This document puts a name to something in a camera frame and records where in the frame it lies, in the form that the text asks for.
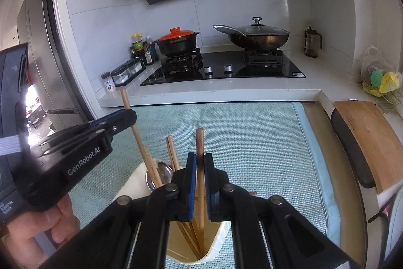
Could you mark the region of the person left hand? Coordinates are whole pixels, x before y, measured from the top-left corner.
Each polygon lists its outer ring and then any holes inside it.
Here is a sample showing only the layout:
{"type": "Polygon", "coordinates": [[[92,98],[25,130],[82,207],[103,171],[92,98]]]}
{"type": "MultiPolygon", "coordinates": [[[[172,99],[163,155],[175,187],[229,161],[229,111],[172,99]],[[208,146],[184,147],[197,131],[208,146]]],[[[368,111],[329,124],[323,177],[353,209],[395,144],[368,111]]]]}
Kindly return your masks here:
{"type": "Polygon", "coordinates": [[[49,256],[36,242],[36,235],[50,231],[54,242],[62,247],[80,230],[80,221],[73,213],[70,196],[65,195],[45,212],[27,211],[10,222],[4,243],[21,268],[38,268],[49,256]]]}

